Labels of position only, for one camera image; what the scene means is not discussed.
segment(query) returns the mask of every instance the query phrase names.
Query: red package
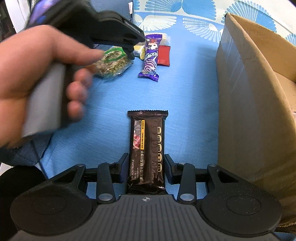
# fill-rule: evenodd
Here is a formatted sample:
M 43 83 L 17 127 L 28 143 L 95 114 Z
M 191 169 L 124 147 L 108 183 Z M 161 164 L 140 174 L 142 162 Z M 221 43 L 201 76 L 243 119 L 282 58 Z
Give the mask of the red package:
M 160 45 L 158 47 L 157 64 L 170 66 L 170 46 Z

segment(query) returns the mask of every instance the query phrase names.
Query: human hand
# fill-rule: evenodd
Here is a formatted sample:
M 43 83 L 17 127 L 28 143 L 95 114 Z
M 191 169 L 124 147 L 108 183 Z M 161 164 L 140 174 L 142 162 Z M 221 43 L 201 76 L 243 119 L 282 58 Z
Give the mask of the human hand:
M 22 31 L 0 43 L 0 147 L 19 146 L 26 118 L 26 104 L 32 88 L 55 60 L 87 66 L 103 56 L 57 29 L 41 25 Z M 92 73 L 78 70 L 66 95 L 68 116 L 78 121 L 91 86 Z

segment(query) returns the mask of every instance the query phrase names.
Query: purple candy wrapper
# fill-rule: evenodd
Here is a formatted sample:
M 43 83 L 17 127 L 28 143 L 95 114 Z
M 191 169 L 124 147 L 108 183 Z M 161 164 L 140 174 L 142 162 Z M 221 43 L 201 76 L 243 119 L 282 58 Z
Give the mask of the purple candy wrapper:
M 156 73 L 158 60 L 158 47 L 163 36 L 161 34 L 146 35 L 144 68 L 138 74 L 140 77 L 148 77 L 158 82 L 159 75 Z

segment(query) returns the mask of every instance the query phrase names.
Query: black snack package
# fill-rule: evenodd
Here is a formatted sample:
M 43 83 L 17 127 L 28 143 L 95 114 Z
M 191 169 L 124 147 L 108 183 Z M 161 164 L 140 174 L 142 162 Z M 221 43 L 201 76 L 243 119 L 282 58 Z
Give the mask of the black snack package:
M 128 111 L 131 118 L 128 193 L 165 194 L 164 130 L 168 111 Z

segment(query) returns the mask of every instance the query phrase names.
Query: brown cardboard box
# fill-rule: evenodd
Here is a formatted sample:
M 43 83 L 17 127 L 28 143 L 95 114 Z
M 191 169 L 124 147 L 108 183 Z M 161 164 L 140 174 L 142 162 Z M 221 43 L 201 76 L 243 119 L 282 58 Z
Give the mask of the brown cardboard box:
M 218 164 L 273 194 L 278 231 L 296 233 L 296 47 L 227 14 L 216 61 Z

